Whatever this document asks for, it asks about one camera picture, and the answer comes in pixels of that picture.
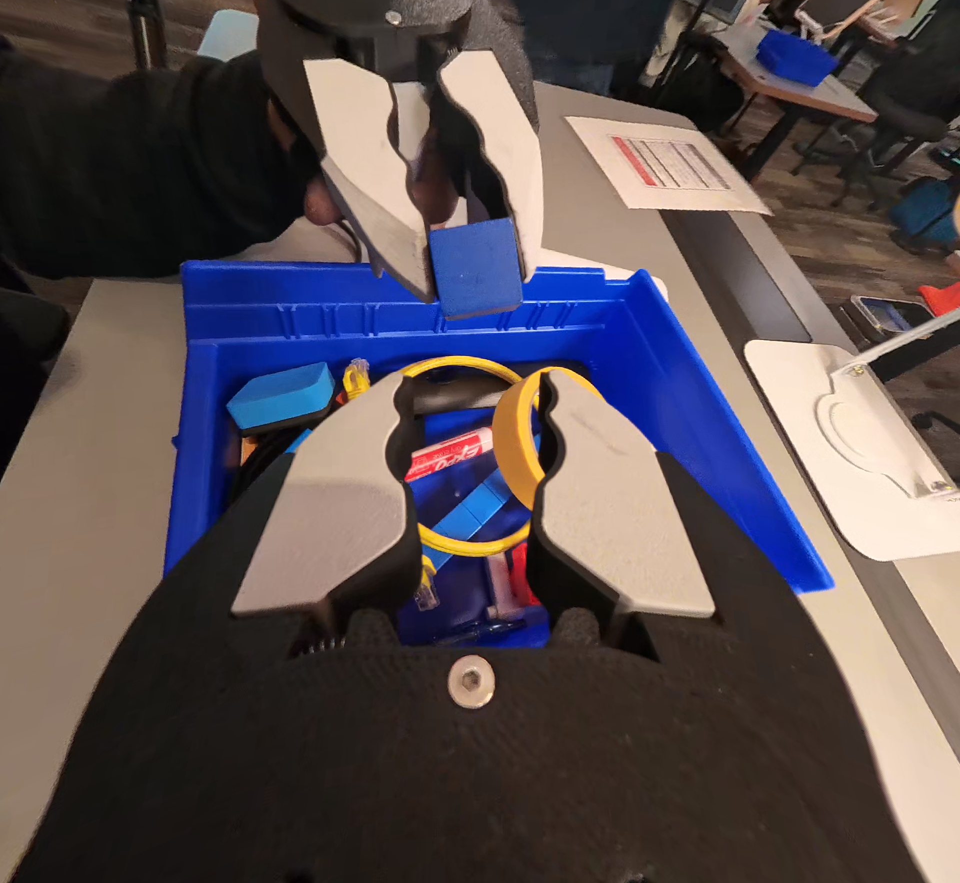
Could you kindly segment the person's black clothing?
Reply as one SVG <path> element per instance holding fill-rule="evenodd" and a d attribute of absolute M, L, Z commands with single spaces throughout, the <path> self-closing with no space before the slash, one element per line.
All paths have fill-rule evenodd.
<path fill-rule="evenodd" d="M 66 309 L 1 260 L 1 473 L 5 473 L 70 329 Z"/>

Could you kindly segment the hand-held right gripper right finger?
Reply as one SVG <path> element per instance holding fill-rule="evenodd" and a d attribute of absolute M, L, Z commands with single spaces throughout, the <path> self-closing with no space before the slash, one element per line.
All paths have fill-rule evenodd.
<path fill-rule="evenodd" d="M 540 382 L 526 577 L 551 629 L 585 611 L 617 640 L 636 615 L 708 620 L 716 604 L 654 445 L 572 374 Z"/>

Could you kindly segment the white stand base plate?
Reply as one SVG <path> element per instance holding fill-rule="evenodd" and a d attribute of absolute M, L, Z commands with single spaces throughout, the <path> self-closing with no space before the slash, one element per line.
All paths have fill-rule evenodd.
<path fill-rule="evenodd" d="M 879 375 L 880 364 L 927 349 L 958 318 L 954 310 L 858 355 L 813 342 L 745 346 L 751 374 L 836 529 L 873 561 L 958 552 L 958 483 Z"/>

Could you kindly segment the black office chair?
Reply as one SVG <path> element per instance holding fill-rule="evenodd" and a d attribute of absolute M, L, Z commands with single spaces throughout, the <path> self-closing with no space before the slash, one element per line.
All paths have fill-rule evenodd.
<path fill-rule="evenodd" d="M 909 153 L 940 142 L 958 117 L 958 4 L 938 7 L 915 38 L 897 44 L 858 95 L 875 118 L 834 121 L 807 143 L 795 144 L 798 162 L 790 174 L 797 176 L 810 165 L 834 165 L 843 186 L 831 206 L 843 203 L 860 184 L 870 190 L 870 209 L 876 209 Z"/>

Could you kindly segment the person's left hand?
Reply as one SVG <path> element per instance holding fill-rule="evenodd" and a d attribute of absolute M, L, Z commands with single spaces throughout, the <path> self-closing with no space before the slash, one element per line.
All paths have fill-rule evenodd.
<path fill-rule="evenodd" d="M 303 216 L 317 227 L 337 224 L 342 219 L 341 210 L 321 173 L 314 175 L 305 187 Z"/>

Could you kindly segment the blue foam cube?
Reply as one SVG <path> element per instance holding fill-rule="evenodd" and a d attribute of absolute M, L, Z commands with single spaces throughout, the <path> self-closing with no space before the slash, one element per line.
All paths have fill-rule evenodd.
<path fill-rule="evenodd" d="M 433 229 L 428 249 L 445 320 L 502 314 L 521 305 L 520 255 L 509 217 Z"/>

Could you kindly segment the person's left forearm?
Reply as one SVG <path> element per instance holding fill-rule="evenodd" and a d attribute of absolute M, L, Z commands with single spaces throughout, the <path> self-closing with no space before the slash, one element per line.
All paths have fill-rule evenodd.
<path fill-rule="evenodd" d="M 174 276 L 276 240 L 320 174 L 257 51 L 113 79 L 2 38 L 1 249 L 44 279 Z"/>

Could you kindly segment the blue bag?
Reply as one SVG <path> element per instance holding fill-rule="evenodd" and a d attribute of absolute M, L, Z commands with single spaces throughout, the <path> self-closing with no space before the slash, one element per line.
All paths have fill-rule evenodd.
<path fill-rule="evenodd" d="M 958 190 L 958 176 L 944 180 L 924 176 L 908 184 L 887 215 L 894 227 L 893 242 L 911 253 L 955 251 Z"/>

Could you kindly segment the red marker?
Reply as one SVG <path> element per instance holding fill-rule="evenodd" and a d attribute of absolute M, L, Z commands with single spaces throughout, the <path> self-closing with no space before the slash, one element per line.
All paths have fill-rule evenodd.
<path fill-rule="evenodd" d="M 476 459 L 494 446 L 493 429 L 482 426 L 449 439 L 434 442 L 411 455 L 411 464 L 404 477 L 408 484 L 438 472 Z"/>

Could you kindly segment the wooden desk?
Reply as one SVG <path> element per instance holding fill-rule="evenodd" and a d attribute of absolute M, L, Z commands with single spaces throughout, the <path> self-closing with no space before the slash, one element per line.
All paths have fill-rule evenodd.
<path fill-rule="evenodd" d="M 828 75 L 816 87 L 783 79 L 767 71 L 757 60 L 757 50 L 765 27 L 732 25 L 715 35 L 720 48 L 720 66 L 750 97 L 764 97 L 785 104 L 779 120 L 769 129 L 753 152 L 739 167 L 741 176 L 753 181 L 774 157 L 802 117 L 816 111 L 829 120 L 846 119 L 870 124 L 878 118 L 876 110 L 844 83 Z"/>

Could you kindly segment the black bag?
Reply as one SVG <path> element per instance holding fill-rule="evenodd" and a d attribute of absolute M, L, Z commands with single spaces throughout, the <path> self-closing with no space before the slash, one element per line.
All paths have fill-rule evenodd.
<path fill-rule="evenodd" d="M 683 30 L 646 105 L 678 114 L 702 133 L 719 133 L 747 101 L 742 87 L 721 70 L 721 49 L 711 34 Z"/>

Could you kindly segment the blue plastic bin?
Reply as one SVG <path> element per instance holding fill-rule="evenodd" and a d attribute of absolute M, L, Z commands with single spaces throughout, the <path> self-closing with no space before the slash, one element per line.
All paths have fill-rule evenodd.
<path fill-rule="evenodd" d="M 653 278 L 540 271 L 519 307 L 447 322 L 361 265 L 190 263 L 182 271 L 187 361 L 164 577 L 229 504 L 239 429 L 229 400 L 251 380 L 354 358 L 375 378 L 442 356 L 518 372 L 570 364 L 634 423 L 679 485 L 703 568 L 732 592 L 734 624 L 771 648 L 796 624 L 819 634 L 795 592 L 833 587 L 760 455 Z"/>
<path fill-rule="evenodd" d="M 755 59 L 775 77 L 811 88 L 821 85 L 839 63 L 836 56 L 810 40 L 776 28 L 760 39 Z"/>

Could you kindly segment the yellow tape roll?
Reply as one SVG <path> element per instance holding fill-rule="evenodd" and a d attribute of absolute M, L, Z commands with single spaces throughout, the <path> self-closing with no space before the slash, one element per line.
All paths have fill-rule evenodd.
<path fill-rule="evenodd" d="M 538 486 L 546 478 L 534 441 L 532 421 L 539 403 L 542 377 L 551 372 L 564 374 L 594 397 L 602 397 L 586 377 L 558 365 L 542 367 L 520 378 L 500 397 L 491 423 L 493 453 L 511 494 L 529 511 L 534 508 Z"/>

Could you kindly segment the white plastic piece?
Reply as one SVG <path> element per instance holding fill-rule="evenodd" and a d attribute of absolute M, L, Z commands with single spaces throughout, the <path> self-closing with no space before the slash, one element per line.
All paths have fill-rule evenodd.
<path fill-rule="evenodd" d="M 486 617 L 491 621 L 511 621 L 523 614 L 511 584 L 511 569 L 506 553 L 495 553 L 486 558 L 486 578 L 490 605 Z"/>

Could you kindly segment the light blue eraser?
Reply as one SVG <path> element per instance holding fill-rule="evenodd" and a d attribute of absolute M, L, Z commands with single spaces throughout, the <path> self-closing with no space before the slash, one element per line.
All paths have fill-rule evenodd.
<path fill-rule="evenodd" d="M 244 437 L 258 436 L 324 418 L 336 389 L 329 365 L 320 361 L 254 377 L 225 407 Z"/>

